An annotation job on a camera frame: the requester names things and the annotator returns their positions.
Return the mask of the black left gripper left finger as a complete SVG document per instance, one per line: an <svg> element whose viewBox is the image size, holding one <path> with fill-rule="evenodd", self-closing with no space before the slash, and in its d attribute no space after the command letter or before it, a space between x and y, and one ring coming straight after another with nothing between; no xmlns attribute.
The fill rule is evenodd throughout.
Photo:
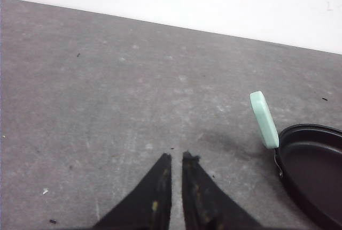
<svg viewBox="0 0 342 230"><path fill-rule="evenodd" d="M169 229L172 157L162 154L138 185L92 229Z"/></svg>

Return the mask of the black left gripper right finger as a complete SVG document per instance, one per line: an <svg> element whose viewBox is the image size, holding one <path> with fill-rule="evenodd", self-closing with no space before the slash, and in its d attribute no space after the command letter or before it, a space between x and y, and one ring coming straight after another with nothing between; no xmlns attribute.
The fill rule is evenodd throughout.
<svg viewBox="0 0 342 230"><path fill-rule="evenodd" d="M225 194L186 151L182 159L182 203L186 229L250 229L262 225Z"/></svg>

